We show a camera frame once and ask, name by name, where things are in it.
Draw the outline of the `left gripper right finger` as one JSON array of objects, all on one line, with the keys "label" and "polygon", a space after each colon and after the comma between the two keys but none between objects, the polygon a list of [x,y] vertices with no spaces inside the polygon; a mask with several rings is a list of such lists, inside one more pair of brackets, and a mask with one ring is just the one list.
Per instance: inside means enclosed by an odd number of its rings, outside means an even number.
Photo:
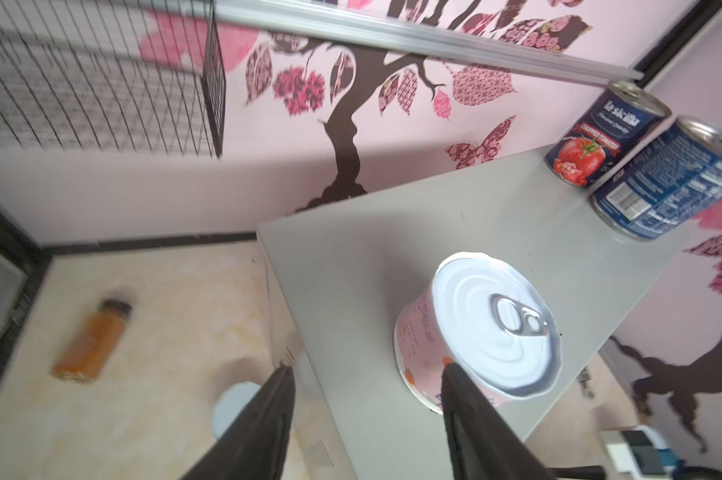
[{"label": "left gripper right finger", "polygon": [[443,419],[455,479],[553,479],[456,363],[442,375]]}]

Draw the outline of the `pink can white lid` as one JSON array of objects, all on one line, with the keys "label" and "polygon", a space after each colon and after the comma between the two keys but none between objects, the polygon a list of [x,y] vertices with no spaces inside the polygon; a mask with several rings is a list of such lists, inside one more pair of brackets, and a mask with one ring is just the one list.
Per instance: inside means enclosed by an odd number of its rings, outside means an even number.
[{"label": "pink can white lid", "polygon": [[511,265],[480,252],[439,265],[400,313],[393,342],[403,382],[435,413],[451,363],[493,406],[548,393],[562,369],[562,339],[540,294]]}]

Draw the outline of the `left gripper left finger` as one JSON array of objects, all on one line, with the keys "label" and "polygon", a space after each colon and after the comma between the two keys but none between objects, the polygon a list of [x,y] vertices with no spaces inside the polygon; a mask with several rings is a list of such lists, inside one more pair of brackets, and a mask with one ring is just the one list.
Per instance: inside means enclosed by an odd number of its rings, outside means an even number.
[{"label": "left gripper left finger", "polygon": [[279,480],[295,405],[293,368],[281,364],[186,479]]}]

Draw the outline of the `blue label tall can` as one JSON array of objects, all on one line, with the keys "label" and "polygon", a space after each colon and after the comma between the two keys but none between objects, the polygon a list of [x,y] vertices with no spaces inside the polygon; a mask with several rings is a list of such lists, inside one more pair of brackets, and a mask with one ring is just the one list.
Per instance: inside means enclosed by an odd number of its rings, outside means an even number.
[{"label": "blue label tall can", "polygon": [[722,129],[682,115],[594,191],[615,230],[652,241],[722,200]]}]

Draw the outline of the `la sicilia tomato can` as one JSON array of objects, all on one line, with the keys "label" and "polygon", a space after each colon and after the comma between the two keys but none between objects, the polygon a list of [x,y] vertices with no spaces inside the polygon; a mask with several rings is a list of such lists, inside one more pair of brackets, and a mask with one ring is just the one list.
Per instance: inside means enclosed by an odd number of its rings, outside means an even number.
[{"label": "la sicilia tomato can", "polygon": [[672,110],[633,83],[612,80],[545,156],[563,181],[588,188],[630,153]]}]

